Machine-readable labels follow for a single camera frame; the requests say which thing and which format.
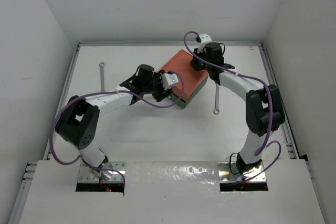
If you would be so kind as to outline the silver wrench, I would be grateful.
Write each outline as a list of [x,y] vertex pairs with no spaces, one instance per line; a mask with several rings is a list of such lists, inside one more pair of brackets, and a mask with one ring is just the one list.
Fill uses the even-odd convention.
[[101,89],[101,92],[105,92],[104,62],[99,63],[99,69],[100,69],[100,89]]
[[220,109],[219,109],[219,91],[220,91],[220,85],[218,83],[216,83],[216,86],[215,86],[215,104],[214,104],[214,110],[213,110],[213,113],[215,115],[219,115],[220,114]]

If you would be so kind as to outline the green drawer box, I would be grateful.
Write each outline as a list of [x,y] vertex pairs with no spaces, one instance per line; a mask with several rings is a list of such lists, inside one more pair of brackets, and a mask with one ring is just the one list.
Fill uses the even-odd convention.
[[173,93],[168,96],[168,99],[172,102],[176,102],[176,105],[181,109],[186,108],[207,83],[207,79],[208,76],[194,80],[183,78],[185,85],[184,92],[182,93],[182,88],[174,87]]

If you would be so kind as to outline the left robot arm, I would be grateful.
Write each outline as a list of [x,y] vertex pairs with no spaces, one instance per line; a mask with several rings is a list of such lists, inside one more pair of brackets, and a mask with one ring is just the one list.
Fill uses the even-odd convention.
[[88,166],[101,169],[108,158],[94,141],[99,119],[143,100],[147,94],[160,102],[172,94],[178,83],[178,75],[173,71],[156,72],[149,65],[139,65],[130,78],[111,91],[71,97],[57,116],[54,132],[72,144]]

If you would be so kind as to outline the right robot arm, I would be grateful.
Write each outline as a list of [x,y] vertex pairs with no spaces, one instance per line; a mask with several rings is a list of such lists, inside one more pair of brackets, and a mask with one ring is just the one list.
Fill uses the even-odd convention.
[[206,70],[213,81],[228,88],[245,102],[249,131],[236,159],[237,171],[243,175],[260,165],[268,139],[283,124],[285,114],[278,87],[239,73],[233,65],[225,63],[224,51],[222,43],[208,42],[201,45],[192,51],[191,66],[196,71]]

